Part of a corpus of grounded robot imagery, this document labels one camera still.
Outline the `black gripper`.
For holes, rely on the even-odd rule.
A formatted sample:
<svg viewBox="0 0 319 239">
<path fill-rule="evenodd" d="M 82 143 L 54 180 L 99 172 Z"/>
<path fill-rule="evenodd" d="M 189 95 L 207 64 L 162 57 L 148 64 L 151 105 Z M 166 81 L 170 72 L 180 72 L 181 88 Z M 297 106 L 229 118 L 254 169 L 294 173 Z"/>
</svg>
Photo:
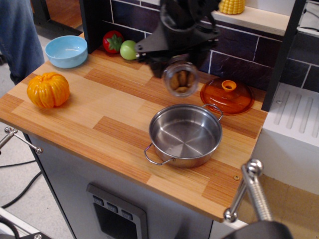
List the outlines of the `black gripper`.
<svg viewBox="0 0 319 239">
<path fill-rule="evenodd" d="M 161 78 L 173 55 L 188 52 L 188 61 L 197 70 L 210 53 L 209 47 L 219 35 L 214 11 L 219 0 L 161 0 L 155 31 L 135 45 L 137 59 L 147 60 L 153 75 Z"/>
</svg>

